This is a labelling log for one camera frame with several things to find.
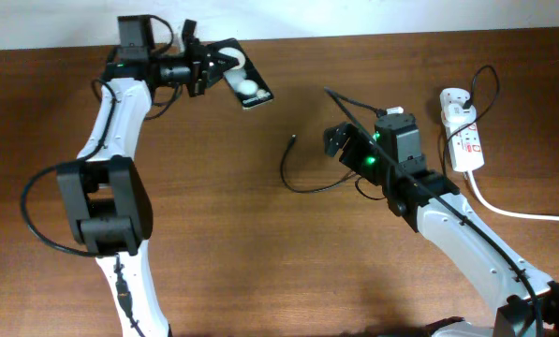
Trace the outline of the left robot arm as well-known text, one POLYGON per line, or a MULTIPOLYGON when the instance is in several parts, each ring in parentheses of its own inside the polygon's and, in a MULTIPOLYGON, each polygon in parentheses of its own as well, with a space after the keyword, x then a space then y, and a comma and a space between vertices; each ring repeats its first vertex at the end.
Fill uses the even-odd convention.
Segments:
POLYGON ((202 95, 245 62, 237 39, 204 45, 191 20, 180 34, 183 51, 169 53, 171 42, 157 48, 154 19, 118 17, 120 42, 98 79, 102 97, 92 134, 77 159, 56 170, 73 238, 102 270, 124 336, 172 334, 149 263, 153 208, 134 163, 155 91, 185 87, 190 96, 202 95))

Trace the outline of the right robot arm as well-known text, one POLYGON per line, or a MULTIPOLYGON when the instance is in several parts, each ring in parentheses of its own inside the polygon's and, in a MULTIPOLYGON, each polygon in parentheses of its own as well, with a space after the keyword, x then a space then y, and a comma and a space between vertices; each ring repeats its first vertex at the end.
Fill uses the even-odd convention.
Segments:
POLYGON ((494 312, 488 328, 453 316, 426 336, 559 336, 559 283, 511 249, 451 180, 428 169, 413 115, 385 114, 373 132, 343 122, 324 131, 324 150, 382 188, 390 210, 437 246, 494 312))

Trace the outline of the black smartphone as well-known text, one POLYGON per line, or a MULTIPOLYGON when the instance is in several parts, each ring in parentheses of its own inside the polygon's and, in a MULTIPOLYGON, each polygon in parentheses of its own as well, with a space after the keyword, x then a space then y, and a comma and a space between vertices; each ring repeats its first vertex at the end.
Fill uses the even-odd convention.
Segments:
POLYGON ((223 76, 244 110, 273 101, 270 87, 262 79, 255 65, 235 38, 210 44, 214 51, 235 58, 238 64, 224 72, 223 76))

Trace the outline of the white power strip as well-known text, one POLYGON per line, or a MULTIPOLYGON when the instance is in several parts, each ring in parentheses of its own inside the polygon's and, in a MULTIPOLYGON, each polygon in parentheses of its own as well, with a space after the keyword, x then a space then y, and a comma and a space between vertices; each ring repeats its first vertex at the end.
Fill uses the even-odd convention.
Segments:
MULTIPOLYGON (((442 109, 447 104, 464 105, 470 94, 461 88, 446 88, 439 96, 442 109)), ((449 141, 449 157, 452 168, 456 172, 467 172, 479 169, 484 165, 484 157, 476 123, 465 125, 444 126, 449 141)))

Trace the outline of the white charger plug adapter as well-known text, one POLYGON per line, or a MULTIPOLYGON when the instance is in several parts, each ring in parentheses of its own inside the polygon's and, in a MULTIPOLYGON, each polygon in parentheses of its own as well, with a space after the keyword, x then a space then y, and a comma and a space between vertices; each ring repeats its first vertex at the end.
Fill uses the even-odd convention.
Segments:
POLYGON ((477 111, 474 106, 464 109, 462 105, 457 103, 447 104, 441 112, 444 126, 469 124, 476 116, 477 111))

